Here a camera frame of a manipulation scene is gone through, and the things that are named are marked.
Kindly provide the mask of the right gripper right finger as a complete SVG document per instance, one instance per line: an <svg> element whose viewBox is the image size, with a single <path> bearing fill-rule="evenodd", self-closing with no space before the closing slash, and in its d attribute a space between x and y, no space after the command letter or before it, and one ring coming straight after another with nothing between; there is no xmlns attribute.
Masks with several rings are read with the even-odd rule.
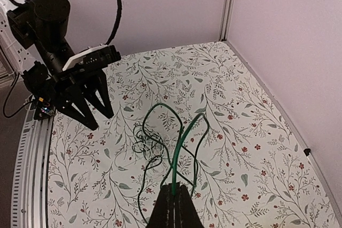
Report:
<svg viewBox="0 0 342 228"><path fill-rule="evenodd" d="M204 228L185 185L176 196L176 227Z"/></svg>

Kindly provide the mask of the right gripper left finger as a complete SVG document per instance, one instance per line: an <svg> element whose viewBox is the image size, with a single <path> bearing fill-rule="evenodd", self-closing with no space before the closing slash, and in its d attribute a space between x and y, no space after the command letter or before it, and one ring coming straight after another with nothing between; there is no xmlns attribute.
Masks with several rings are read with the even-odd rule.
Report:
<svg viewBox="0 0 342 228"><path fill-rule="evenodd" d="M155 206L146 228L172 228L174 222L174 196L172 185L163 185L158 194Z"/></svg>

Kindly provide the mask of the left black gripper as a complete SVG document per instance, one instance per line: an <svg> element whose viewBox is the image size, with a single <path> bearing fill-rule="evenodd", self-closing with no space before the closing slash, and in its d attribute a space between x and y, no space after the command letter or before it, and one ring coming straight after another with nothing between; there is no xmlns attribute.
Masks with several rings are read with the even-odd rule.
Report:
<svg viewBox="0 0 342 228"><path fill-rule="evenodd" d="M56 109L90 130L96 130L98 124L86 100L108 119L114 115L103 72L105 67L104 62L83 62L62 71L61 63L53 65L53 88L55 92L62 92L57 95Z"/></svg>

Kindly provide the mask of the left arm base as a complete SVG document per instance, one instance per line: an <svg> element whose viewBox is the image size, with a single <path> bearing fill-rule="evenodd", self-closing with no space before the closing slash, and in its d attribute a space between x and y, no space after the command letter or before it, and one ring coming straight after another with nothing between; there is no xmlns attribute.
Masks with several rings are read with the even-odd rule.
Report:
<svg viewBox="0 0 342 228"><path fill-rule="evenodd" d="M52 103L52 92L49 89L40 89L35 92L28 90L30 96L24 101L26 110L34 110L35 120L49 119L55 115L55 107Z"/></svg>

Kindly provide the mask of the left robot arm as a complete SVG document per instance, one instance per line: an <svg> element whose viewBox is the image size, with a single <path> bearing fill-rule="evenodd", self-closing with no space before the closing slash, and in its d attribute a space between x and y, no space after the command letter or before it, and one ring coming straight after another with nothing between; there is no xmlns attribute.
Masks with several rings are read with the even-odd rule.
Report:
<svg viewBox="0 0 342 228"><path fill-rule="evenodd" d="M92 108L113 116L104 68L121 56L110 42L74 53L70 10L68 0L1 0L1 53L33 95L37 119L59 111L96 130Z"/></svg>

